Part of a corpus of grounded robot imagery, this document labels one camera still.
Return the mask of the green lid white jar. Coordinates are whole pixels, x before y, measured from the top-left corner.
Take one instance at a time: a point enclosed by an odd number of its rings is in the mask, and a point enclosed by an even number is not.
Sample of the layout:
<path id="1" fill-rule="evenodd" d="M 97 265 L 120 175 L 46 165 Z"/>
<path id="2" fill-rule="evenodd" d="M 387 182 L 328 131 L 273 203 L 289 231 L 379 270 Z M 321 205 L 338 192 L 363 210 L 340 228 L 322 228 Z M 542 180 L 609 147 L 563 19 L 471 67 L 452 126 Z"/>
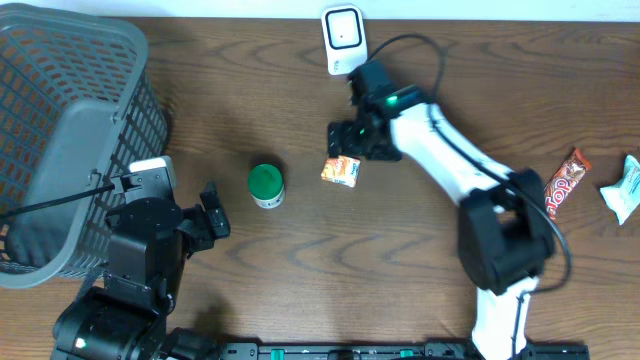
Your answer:
<path id="1" fill-rule="evenodd" d="M 248 188 L 254 202 L 260 208 L 274 209 L 284 202 L 284 179 L 280 170 L 273 165 L 255 166 L 248 176 Z"/>

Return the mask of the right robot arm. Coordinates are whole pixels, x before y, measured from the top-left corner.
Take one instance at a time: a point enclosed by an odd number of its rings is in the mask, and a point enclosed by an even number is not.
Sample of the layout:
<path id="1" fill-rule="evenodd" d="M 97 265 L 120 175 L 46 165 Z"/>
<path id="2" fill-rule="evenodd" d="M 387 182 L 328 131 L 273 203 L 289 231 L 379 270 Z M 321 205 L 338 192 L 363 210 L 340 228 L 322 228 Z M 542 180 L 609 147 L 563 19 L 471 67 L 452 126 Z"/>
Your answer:
<path id="1" fill-rule="evenodd" d="M 356 117 L 329 124 L 329 156 L 409 156 L 436 181 L 457 207 L 458 258 L 477 288 L 472 344 L 484 359 L 520 358 L 529 300 L 555 252 L 540 177 L 483 154 L 420 88 L 398 88 L 377 60 L 347 81 Z"/>

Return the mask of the orange snack packet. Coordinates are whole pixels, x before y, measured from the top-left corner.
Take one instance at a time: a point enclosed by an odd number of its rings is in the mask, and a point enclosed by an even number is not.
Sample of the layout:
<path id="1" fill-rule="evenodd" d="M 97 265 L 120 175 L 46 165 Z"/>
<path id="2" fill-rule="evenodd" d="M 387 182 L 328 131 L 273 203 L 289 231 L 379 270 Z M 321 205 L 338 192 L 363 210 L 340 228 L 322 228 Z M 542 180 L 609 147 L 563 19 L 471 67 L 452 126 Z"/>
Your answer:
<path id="1" fill-rule="evenodd" d="M 359 175 L 360 163 L 359 159 L 342 155 L 337 158 L 328 158 L 321 172 L 321 179 L 354 188 Z"/>

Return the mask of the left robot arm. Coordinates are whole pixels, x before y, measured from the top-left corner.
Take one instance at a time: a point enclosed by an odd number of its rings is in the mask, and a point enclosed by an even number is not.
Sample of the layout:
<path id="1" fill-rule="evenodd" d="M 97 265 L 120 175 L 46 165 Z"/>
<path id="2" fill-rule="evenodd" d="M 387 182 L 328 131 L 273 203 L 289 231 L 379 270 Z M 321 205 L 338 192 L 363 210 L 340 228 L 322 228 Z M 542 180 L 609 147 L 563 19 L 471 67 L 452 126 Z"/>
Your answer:
<path id="1" fill-rule="evenodd" d="M 216 359 L 216 342 L 168 330 L 186 261 L 231 232 L 217 188 L 181 208 L 171 193 L 126 195 L 109 211 L 108 260 L 86 277 L 53 328 L 54 359 Z"/>

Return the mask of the red chocolate bar wrapper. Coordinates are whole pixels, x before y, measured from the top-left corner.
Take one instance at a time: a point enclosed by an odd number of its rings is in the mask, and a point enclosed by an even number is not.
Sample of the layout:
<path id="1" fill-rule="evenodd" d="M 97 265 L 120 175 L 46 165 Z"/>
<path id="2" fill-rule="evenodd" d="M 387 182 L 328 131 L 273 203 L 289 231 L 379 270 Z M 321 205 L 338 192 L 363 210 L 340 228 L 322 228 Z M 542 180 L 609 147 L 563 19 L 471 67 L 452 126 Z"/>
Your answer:
<path id="1" fill-rule="evenodd" d="M 583 152 L 575 148 L 551 177 L 544 190 L 544 200 L 546 212 L 553 221 L 560 205 L 591 168 Z"/>

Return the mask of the teal white tissue pack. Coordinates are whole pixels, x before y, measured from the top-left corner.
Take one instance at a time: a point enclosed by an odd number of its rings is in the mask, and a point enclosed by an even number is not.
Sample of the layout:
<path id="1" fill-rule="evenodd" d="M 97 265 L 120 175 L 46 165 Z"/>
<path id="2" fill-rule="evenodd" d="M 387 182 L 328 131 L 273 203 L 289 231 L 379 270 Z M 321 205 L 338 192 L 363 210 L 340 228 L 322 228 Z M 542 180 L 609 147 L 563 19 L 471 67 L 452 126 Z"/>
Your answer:
<path id="1" fill-rule="evenodd" d="M 607 207 L 615 213 L 618 224 L 623 225 L 639 205 L 639 161 L 627 155 L 622 178 L 599 191 Z"/>

